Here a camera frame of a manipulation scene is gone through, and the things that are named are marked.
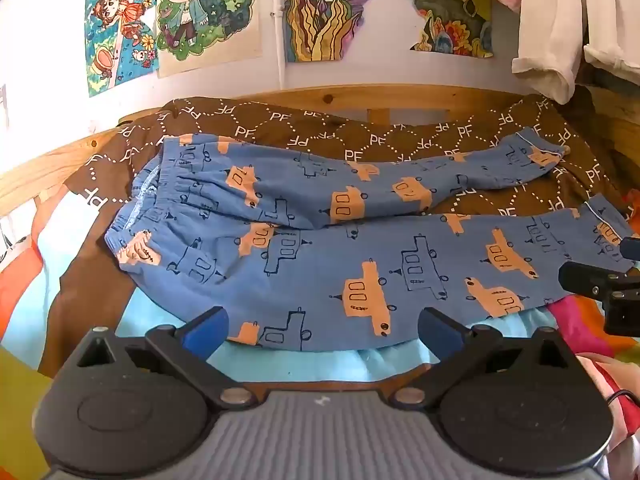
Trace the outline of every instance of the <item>black clamp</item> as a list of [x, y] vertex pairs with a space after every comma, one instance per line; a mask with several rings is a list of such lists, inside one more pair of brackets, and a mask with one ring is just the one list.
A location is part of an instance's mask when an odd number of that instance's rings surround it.
[[[640, 261], [640, 238], [623, 238], [620, 254]], [[640, 276], [567, 262], [560, 267], [558, 282], [567, 292], [602, 302], [607, 334], [640, 335]]]
[[180, 460], [223, 412], [257, 404], [254, 394], [206, 362], [227, 334], [221, 307], [144, 337], [91, 330], [34, 415], [47, 462], [101, 478], [146, 474]]
[[603, 454], [610, 411], [552, 327], [505, 338], [488, 325], [468, 329], [426, 308], [418, 336], [441, 362], [389, 401], [424, 412], [461, 455], [529, 477], [593, 466]]

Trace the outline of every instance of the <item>colorful painting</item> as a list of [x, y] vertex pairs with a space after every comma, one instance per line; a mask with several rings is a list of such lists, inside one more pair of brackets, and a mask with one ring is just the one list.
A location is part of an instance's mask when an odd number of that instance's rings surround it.
[[[367, 0], [285, 0], [287, 61], [342, 59]], [[491, 0], [414, 0], [426, 20], [412, 50], [491, 57]]]
[[158, 68], [156, 42], [145, 23], [156, 0], [86, 0], [84, 46], [89, 95]]
[[491, 57], [491, 0], [414, 0], [426, 24], [412, 50]]
[[287, 61], [342, 59], [367, 0], [285, 0]]
[[255, 6], [256, 0], [158, 0], [160, 76], [260, 56]]

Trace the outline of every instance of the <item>cable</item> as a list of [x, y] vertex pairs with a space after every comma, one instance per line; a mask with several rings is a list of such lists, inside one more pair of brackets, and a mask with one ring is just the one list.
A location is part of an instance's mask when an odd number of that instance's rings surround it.
[[640, 399], [636, 396], [635, 393], [629, 390], [618, 390], [612, 396], [607, 399], [607, 405], [611, 404], [618, 397], [625, 396], [628, 397], [638, 408], [640, 408]]

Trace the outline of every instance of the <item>wooden bed frame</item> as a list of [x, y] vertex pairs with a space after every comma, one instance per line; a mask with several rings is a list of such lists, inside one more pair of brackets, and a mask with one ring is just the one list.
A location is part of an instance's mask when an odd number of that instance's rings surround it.
[[[631, 160], [640, 175], [640, 100], [624, 98], [600, 88], [589, 90], [596, 114], [607, 117], [599, 134]], [[240, 96], [239, 99], [325, 113], [366, 109], [369, 122], [390, 124], [393, 109], [446, 110], [447, 118], [456, 120], [484, 110], [502, 109], [520, 97], [477, 88], [385, 84], [303, 88]], [[134, 121], [159, 109], [130, 114], [122, 117], [118, 124]], [[76, 140], [0, 175], [0, 217], [35, 196], [45, 200], [118, 130], [114, 127]]]

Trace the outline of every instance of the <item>flower drawing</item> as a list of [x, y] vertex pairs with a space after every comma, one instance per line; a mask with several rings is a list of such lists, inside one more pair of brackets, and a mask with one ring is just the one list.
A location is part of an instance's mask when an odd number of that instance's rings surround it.
[[145, 34], [144, 36], [142, 36], [142, 39], [140, 40], [140, 42], [142, 43], [142, 46], [144, 47], [145, 50], [154, 49], [154, 38], [152, 35]]

